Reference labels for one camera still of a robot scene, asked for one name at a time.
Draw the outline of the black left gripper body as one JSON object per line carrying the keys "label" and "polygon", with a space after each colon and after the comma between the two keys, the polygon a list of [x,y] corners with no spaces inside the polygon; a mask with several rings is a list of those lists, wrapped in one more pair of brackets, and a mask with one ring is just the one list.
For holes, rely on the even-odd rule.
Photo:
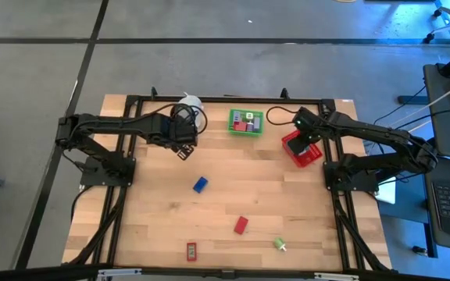
{"label": "black left gripper body", "polygon": [[197,128],[195,122],[182,116],[165,116],[159,114],[160,136],[158,145],[171,147],[175,145],[197,145]]}

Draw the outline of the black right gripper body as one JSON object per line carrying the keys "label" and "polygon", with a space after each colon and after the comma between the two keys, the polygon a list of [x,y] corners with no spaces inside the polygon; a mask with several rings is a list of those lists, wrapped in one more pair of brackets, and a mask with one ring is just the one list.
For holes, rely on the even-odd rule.
{"label": "black right gripper body", "polygon": [[292,122],[299,131],[298,139],[303,143],[316,143],[321,136],[316,132],[318,115],[315,115],[305,107],[300,107],[295,113]]}

